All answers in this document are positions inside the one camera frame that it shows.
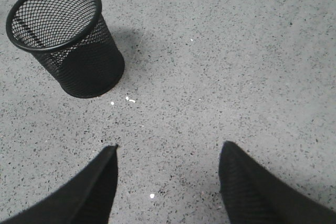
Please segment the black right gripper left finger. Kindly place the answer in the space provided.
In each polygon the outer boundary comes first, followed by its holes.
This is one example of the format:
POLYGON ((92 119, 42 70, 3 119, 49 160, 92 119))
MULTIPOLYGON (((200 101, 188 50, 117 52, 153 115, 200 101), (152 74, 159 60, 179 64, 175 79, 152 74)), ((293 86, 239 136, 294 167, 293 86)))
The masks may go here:
POLYGON ((106 146, 47 198, 3 223, 108 223, 118 184, 118 146, 106 146))

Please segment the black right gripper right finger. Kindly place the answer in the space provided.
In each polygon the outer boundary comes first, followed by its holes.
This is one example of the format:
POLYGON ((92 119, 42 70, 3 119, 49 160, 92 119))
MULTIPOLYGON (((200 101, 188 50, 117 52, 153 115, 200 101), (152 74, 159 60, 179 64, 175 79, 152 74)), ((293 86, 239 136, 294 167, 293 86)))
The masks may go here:
POLYGON ((230 223, 335 223, 335 212, 297 192, 226 141, 219 160, 220 194, 230 223))

